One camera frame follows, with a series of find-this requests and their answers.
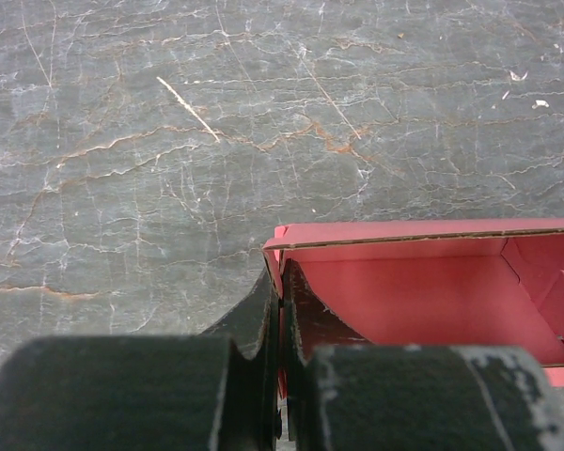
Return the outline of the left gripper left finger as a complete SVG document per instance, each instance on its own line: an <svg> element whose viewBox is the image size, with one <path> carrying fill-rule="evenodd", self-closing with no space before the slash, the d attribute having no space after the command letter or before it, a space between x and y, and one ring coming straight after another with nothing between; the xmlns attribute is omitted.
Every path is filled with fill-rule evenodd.
<svg viewBox="0 0 564 451"><path fill-rule="evenodd" d="M272 450L278 329L263 272L200 334L30 340L0 368L0 450Z"/></svg>

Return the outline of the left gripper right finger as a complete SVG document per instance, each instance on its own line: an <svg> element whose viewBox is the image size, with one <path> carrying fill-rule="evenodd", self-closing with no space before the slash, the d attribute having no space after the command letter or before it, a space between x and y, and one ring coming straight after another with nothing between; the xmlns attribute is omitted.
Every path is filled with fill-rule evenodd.
<svg viewBox="0 0 564 451"><path fill-rule="evenodd" d="M300 450L564 450L541 365L513 346L380 346L282 275L288 434Z"/></svg>

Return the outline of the pink paper box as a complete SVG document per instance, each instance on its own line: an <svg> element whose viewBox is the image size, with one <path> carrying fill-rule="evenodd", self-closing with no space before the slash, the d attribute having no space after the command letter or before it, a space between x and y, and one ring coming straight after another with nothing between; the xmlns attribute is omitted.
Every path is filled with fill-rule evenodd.
<svg viewBox="0 0 564 451"><path fill-rule="evenodd" d="M564 218L281 225L262 251L306 350L513 345L564 387Z"/></svg>

